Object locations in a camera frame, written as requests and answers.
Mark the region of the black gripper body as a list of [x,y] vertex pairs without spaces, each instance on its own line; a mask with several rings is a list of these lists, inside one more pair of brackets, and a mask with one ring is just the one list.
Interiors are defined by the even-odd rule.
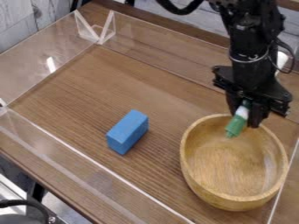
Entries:
[[233,66],[215,66],[214,85],[227,92],[269,106],[270,111],[287,116],[293,94],[279,83],[275,66],[267,59],[254,63],[234,62]]

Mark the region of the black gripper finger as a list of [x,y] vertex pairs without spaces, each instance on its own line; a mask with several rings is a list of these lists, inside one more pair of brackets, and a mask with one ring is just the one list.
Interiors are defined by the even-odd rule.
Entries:
[[250,128],[258,128],[263,120],[269,118],[269,114],[269,106],[263,103],[254,101],[250,108],[247,126]]
[[226,99],[229,104],[229,111],[233,115],[235,115],[235,112],[242,105],[243,97],[237,92],[227,92]]

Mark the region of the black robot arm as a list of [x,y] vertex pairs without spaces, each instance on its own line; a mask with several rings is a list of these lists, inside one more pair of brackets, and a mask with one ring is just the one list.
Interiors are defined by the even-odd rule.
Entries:
[[226,91],[231,113],[249,101],[247,126],[257,128],[269,114],[286,116],[294,97],[277,80],[278,49],[292,46],[279,38],[286,16],[277,0],[193,0],[179,8],[171,0],[157,0],[173,14],[191,14],[203,2],[219,13],[229,36],[230,66],[215,66],[214,85]]

